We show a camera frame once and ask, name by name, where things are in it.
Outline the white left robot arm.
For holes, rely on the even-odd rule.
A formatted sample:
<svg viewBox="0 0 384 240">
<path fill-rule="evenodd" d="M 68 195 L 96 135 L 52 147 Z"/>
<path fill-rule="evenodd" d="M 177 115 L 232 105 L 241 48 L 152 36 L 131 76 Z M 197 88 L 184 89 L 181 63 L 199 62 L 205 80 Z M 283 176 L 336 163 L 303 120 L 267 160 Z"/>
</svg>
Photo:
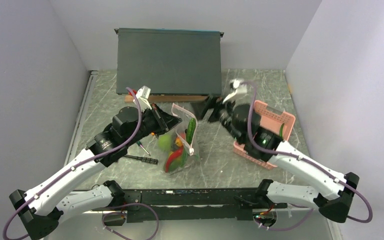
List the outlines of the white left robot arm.
<svg viewBox="0 0 384 240">
<path fill-rule="evenodd" d="M 161 136 L 182 119 L 164 112 L 156 104 L 149 108 L 123 107 L 110 124 L 98 133 L 69 164 L 43 183 L 27 191 L 15 190 L 9 198 L 32 240 L 53 232 L 59 224 L 93 209 L 117 210 L 125 203 L 125 192 L 114 180 L 72 195 L 89 177 L 101 172 L 120 158 L 128 148 L 150 134 Z"/>
</svg>

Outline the long green chili pepper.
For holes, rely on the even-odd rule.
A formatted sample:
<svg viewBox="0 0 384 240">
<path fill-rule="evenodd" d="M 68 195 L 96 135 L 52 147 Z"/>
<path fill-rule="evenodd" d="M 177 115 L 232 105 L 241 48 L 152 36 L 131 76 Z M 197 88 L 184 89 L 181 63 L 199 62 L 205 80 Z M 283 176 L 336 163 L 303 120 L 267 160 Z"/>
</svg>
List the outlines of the long green chili pepper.
<svg viewBox="0 0 384 240">
<path fill-rule="evenodd" d="M 285 123 L 282 123 L 282 124 L 280 125 L 280 128 L 279 128 L 279 136 L 280 136 L 281 138 L 284 137 L 284 134 L 283 134 L 283 132 L 284 132 L 284 126 L 285 126 Z"/>
</svg>

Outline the orange-green mango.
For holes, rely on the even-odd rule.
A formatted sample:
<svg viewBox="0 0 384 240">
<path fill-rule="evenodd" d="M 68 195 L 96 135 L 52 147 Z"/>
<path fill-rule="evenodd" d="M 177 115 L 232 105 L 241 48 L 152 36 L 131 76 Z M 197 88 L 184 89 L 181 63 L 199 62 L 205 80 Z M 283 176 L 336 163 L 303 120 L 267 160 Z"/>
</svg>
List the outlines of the orange-green mango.
<svg viewBox="0 0 384 240">
<path fill-rule="evenodd" d="M 176 150 L 175 158 L 170 165 L 170 170 L 172 170 L 172 171 L 178 169 L 182 165 L 182 161 L 183 161 L 182 155 L 183 155 L 183 151 L 185 149 L 183 142 L 181 141 L 181 139 L 179 137 L 176 137 L 174 143 L 175 143 L 175 146 L 178 147 L 178 149 Z"/>
</svg>

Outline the clear pink-dotted zip bag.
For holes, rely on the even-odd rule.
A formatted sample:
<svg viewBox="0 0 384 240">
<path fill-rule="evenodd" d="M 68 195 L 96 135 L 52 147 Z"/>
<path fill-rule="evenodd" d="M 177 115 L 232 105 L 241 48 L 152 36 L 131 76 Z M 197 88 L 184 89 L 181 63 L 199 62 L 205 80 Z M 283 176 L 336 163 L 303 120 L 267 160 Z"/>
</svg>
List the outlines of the clear pink-dotted zip bag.
<svg viewBox="0 0 384 240">
<path fill-rule="evenodd" d="M 183 169 L 190 167 L 193 163 L 197 162 L 200 159 L 200 150 L 199 150 L 198 132 L 197 132 L 197 128 L 198 128 L 197 118 L 191 111 L 175 103 L 173 103 L 171 106 L 171 115 L 181 118 L 182 122 L 178 124 L 174 129 L 165 133 L 165 134 L 172 134 L 172 137 L 173 137 L 172 151 L 165 152 L 159 148 L 159 150 L 161 150 L 165 154 L 164 162 L 162 163 L 162 171 L 166 174 L 174 174 L 174 173 L 180 172 Z M 192 118 L 196 120 L 196 129 L 194 132 L 192 144 L 189 145 L 186 141 L 186 130 L 188 128 L 188 123 Z M 176 170 L 170 170 L 170 166 L 169 166 L 169 172 L 165 172 L 164 167 L 169 155 L 178 149 L 178 147 L 175 145 L 176 137 L 180 138 L 184 146 L 184 150 L 182 154 L 182 164 Z"/>
</svg>

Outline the green cucumber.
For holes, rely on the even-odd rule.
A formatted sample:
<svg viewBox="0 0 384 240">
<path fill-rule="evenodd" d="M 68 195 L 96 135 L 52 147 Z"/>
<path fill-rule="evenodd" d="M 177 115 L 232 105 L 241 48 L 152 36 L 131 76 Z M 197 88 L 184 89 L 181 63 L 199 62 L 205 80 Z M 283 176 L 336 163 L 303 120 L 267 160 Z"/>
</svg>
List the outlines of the green cucumber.
<svg viewBox="0 0 384 240">
<path fill-rule="evenodd" d="M 188 122 L 187 130 L 185 132 L 186 142 L 191 146 L 197 126 L 197 121 L 194 118 L 191 118 Z"/>
</svg>

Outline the red chili pepper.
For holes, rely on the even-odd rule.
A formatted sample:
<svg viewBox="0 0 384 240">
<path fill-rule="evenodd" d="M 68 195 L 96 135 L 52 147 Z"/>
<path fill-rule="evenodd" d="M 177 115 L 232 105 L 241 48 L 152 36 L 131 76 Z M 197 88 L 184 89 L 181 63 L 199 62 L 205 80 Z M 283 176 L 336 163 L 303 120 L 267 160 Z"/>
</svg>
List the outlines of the red chili pepper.
<svg viewBox="0 0 384 240">
<path fill-rule="evenodd" d="M 183 154 L 183 150 L 184 148 L 179 148 L 177 150 L 175 150 L 174 152 L 172 152 L 169 156 L 168 156 L 168 159 L 164 165 L 164 171 L 166 173 L 169 172 L 169 168 L 170 168 L 170 165 L 175 161 L 175 159 L 177 159 L 178 157 L 181 157 L 182 154 Z"/>
</svg>

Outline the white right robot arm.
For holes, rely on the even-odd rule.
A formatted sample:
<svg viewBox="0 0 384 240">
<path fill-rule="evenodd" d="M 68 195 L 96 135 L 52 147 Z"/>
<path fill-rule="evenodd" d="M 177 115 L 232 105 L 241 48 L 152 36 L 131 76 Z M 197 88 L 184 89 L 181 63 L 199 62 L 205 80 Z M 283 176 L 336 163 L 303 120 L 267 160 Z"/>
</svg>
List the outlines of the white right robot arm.
<svg viewBox="0 0 384 240">
<path fill-rule="evenodd" d="M 220 123 L 230 133 L 238 154 L 262 165 L 282 168 L 306 182 L 300 186 L 262 180 L 254 195 L 260 207 L 292 204 L 313 208 L 333 222 L 349 219 L 359 176 L 325 167 L 292 146 L 288 134 L 294 121 L 288 120 L 287 113 L 270 112 L 259 100 L 235 104 L 215 96 L 191 106 L 199 120 L 211 111 L 208 121 Z"/>
</svg>

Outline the green apple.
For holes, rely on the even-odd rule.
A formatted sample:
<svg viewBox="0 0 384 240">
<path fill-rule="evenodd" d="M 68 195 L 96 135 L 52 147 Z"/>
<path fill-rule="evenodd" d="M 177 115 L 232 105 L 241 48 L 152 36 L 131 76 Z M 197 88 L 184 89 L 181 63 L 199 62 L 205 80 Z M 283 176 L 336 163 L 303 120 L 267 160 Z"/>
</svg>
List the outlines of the green apple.
<svg viewBox="0 0 384 240">
<path fill-rule="evenodd" d="M 173 135 L 171 133 L 166 133 L 164 135 L 161 135 L 158 138 L 158 147 L 164 151 L 164 152 L 171 152 L 173 150 L 173 145 L 174 140 L 173 140 Z"/>
</svg>

